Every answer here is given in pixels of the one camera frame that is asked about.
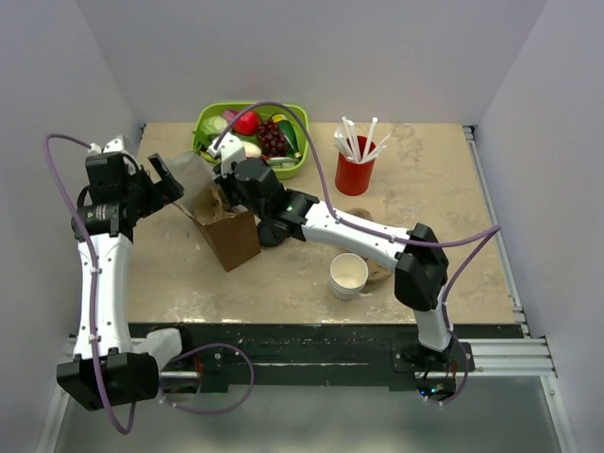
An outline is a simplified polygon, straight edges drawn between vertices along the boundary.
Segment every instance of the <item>red apple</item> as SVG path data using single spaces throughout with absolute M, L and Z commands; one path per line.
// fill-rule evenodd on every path
M 258 114 L 250 110 L 246 112 L 239 120 L 235 122 L 233 125 L 233 129 L 235 132 L 242 135 L 254 135 L 256 133 L 256 129 L 260 124 L 260 117 Z

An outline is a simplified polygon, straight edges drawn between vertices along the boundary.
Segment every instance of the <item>paper bag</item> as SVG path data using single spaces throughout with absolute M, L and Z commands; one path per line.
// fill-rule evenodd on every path
M 176 206 L 192 220 L 225 271 L 260 253 L 254 214 L 247 210 L 233 212 L 215 184 L 208 185 L 193 200 L 193 213 L 182 205 Z

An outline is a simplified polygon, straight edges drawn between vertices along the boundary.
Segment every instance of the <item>beige table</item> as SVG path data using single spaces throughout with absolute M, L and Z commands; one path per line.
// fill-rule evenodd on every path
M 149 124 L 139 158 L 165 159 L 188 151 L 193 124 Z M 421 222 L 440 241 L 460 239 L 489 226 L 463 131 L 459 125 L 383 124 L 376 137 L 393 136 L 374 168 L 369 190 L 350 197 L 333 184 L 337 151 L 334 124 L 312 124 L 311 135 L 341 210 L 365 208 L 376 222 L 413 228 Z M 288 187 L 323 198 L 308 159 Z M 471 246 L 447 249 L 449 275 Z M 263 250 L 226 273 L 202 236 L 175 207 L 139 222 L 129 276 L 130 322 L 413 323 L 412 311 L 394 298 L 394 278 L 367 286 L 343 302 L 331 295 L 328 269 L 340 253 L 319 243 L 288 240 Z M 513 323 L 503 270 L 493 243 L 466 269 L 449 296 L 456 323 Z

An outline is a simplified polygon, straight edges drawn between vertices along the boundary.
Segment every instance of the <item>green basket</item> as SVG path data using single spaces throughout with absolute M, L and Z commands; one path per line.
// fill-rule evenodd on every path
M 199 128 L 201 127 L 202 121 L 204 121 L 206 118 L 210 118 L 211 116 L 222 115 L 223 111 L 225 110 L 230 109 L 239 111 L 248 106 L 251 106 L 252 104 L 254 104 L 254 102 L 233 101 L 218 102 L 216 104 L 211 104 L 207 106 L 199 115 L 199 119 L 197 120 L 197 126 L 195 127 L 195 131 L 193 132 L 193 150 L 201 148 L 201 142 L 199 137 L 200 135 L 202 135 L 202 133 Z M 296 115 L 298 115 L 302 119 L 302 121 L 304 121 L 304 126 L 306 127 L 306 129 L 310 130 L 309 115 L 307 115 L 306 111 L 301 107 L 294 106 L 292 104 L 286 104 L 286 106 L 292 109 L 296 113 Z M 300 152 L 302 153 L 302 158 L 293 167 L 274 168 L 274 170 L 280 180 L 293 178 L 298 174 L 298 172 L 302 168 L 302 165 L 304 165 L 304 162 L 306 161 L 307 155 L 309 154 L 309 142 L 306 140 L 306 136 L 302 132 L 302 129 L 300 129 L 300 126 L 298 125 L 297 121 L 292 117 L 292 115 L 290 115 L 287 111 L 280 109 L 279 107 L 262 106 L 255 108 L 254 111 L 260 115 L 262 120 L 267 120 L 276 113 L 283 113 L 290 121 L 290 123 L 292 123 L 292 126 L 294 127 L 295 131 L 295 137 L 298 140 L 298 147 Z

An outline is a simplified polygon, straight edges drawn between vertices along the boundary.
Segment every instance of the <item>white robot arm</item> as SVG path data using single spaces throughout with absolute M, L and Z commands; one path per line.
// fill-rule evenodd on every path
M 90 249 L 72 219 L 82 267 L 81 318 L 74 360 L 57 367 L 57 381 L 91 411 L 102 407 L 92 370 L 91 338 L 97 339 L 111 406 L 155 397 L 159 371 L 182 350 L 176 328 L 151 332 L 137 345 L 132 344 L 128 331 L 126 283 L 134 226 L 184 193 L 158 155 L 149 160 L 160 176 L 157 183 L 126 152 L 121 138 L 103 150 L 91 146 L 86 159 L 90 185 L 77 199 L 77 213 L 91 236 L 97 269 L 92 268 Z M 87 194 L 90 205 L 84 204 Z M 92 273 L 97 276 L 94 294 Z M 96 301 L 96 331 L 90 325 L 91 294 Z
M 210 146 L 222 162 L 214 168 L 215 181 L 231 205 L 244 205 L 282 237 L 329 243 L 376 261 L 394 272 L 394 294 L 413 309 L 419 343 L 435 353 L 449 350 L 452 341 L 446 307 L 440 295 L 446 283 L 448 260 L 440 248 L 408 247 L 394 238 L 437 242 L 432 230 L 418 224 L 413 230 L 384 226 L 335 210 L 306 193 L 286 190 L 275 172 L 261 159 L 246 159 L 241 140 L 227 133 L 222 144 Z M 377 237 L 345 225 L 349 220 L 367 230 L 381 231 L 392 239 Z

